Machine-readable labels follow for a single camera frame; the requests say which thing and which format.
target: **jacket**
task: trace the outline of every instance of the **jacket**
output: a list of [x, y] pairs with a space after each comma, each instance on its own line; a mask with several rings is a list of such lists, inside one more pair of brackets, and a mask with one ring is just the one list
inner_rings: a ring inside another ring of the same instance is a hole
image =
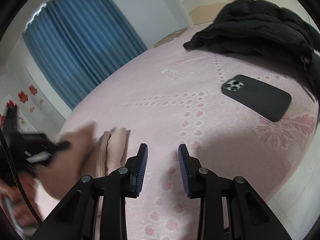
[[213, 52], [263, 55], [305, 72], [320, 98], [320, 34], [297, 14], [264, 0], [227, 4], [214, 22], [196, 33], [185, 49], [206, 46]]

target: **floor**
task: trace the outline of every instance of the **floor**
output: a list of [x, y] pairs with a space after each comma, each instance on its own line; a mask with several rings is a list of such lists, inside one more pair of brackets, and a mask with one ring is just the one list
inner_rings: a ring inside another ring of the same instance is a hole
[[320, 130], [300, 166], [268, 202], [292, 240], [302, 240], [320, 215]]

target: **curtain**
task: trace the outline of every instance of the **curtain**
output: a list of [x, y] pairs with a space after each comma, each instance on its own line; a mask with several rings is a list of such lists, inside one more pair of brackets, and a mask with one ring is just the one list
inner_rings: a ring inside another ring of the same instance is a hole
[[147, 50], [112, 0], [49, 0], [22, 36], [44, 76], [71, 109]]

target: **bed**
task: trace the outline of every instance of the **bed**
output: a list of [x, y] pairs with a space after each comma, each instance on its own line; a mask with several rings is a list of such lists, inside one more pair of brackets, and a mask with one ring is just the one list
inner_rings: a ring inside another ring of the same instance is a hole
[[[140, 197], [126, 200], [130, 240], [196, 238], [199, 200], [188, 199], [183, 191], [177, 157], [181, 143], [202, 166], [221, 177], [245, 177], [269, 201], [313, 140], [318, 103], [303, 77], [263, 57], [185, 51], [182, 44], [203, 28], [189, 28], [127, 63], [93, 90], [62, 128], [61, 133], [73, 131], [94, 120], [98, 138], [105, 130], [125, 127], [130, 130], [126, 158], [136, 155], [140, 143], [148, 145]], [[292, 103], [279, 122], [221, 93], [221, 85], [238, 74], [291, 94]], [[41, 187], [38, 194], [46, 216], [57, 201]]]

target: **smartphone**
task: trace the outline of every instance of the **smartphone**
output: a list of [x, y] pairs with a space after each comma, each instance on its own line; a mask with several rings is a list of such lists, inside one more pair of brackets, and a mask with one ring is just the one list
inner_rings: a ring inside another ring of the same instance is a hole
[[282, 118], [292, 100], [287, 92], [243, 75], [225, 82], [221, 91], [272, 122]]

